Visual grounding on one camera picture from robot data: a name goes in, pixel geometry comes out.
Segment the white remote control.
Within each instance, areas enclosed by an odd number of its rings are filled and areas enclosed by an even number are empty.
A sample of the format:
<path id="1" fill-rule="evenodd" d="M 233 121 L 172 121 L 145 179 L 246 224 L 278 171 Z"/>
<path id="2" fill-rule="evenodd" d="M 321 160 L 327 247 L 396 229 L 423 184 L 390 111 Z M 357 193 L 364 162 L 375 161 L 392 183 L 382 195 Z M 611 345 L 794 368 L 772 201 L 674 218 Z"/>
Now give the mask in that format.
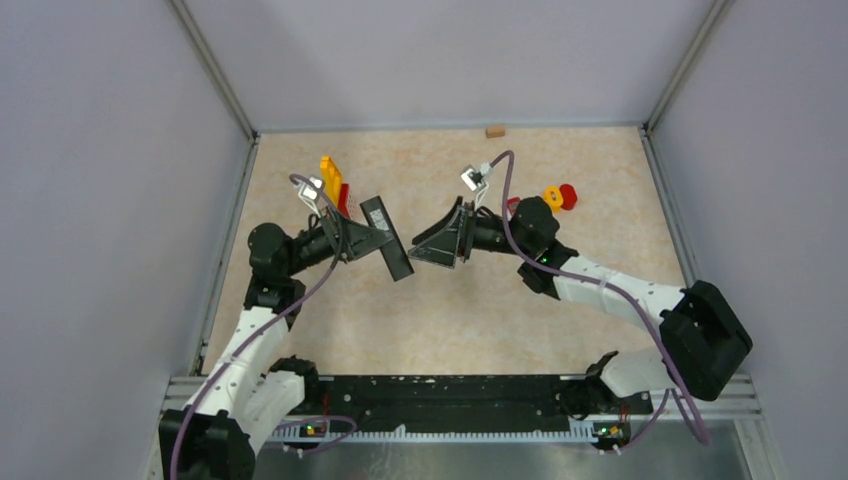
<path id="1" fill-rule="evenodd" d="M 507 199 L 507 209 L 510 216 L 513 216 L 515 214 L 520 202 L 520 197 L 510 197 Z"/>

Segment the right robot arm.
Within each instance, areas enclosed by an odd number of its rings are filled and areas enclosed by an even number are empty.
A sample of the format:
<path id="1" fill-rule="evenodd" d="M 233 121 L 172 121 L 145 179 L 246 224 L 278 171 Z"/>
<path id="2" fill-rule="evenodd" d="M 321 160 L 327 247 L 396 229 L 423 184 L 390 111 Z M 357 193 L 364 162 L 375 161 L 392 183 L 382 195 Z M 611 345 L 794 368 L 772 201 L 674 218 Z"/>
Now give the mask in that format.
<path id="1" fill-rule="evenodd" d="M 716 400 L 753 347 L 721 291 L 703 280 L 677 287 L 604 267 L 557 240 L 559 227 L 539 197 L 519 201 L 509 221 L 458 199 L 443 219 L 413 238 L 408 255 L 453 268 L 474 250 L 515 254 L 531 291 L 643 327 L 655 346 L 613 351 L 588 368 L 596 378 L 586 385 L 586 397 L 600 412 L 650 390 L 679 388 L 698 400 Z"/>

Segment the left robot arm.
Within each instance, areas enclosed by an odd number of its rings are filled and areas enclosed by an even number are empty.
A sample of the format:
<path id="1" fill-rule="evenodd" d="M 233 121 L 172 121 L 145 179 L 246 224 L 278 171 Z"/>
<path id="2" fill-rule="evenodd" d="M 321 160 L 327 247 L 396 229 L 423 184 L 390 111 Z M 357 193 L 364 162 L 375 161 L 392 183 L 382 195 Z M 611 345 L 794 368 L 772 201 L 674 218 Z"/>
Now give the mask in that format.
<path id="1" fill-rule="evenodd" d="M 329 261 L 362 258 L 397 242 L 380 203 L 361 206 L 366 221 L 336 211 L 291 237 L 263 223 L 248 236 L 252 275 L 235 331 L 199 390 L 163 414 L 158 436 L 167 479 L 250 479 L 266 440 L 294 410 L 319 404 L 320 386 L 292 370 L 267 373 L 271 354 L 288 336 L 312 288 L 296 274 Z"/>

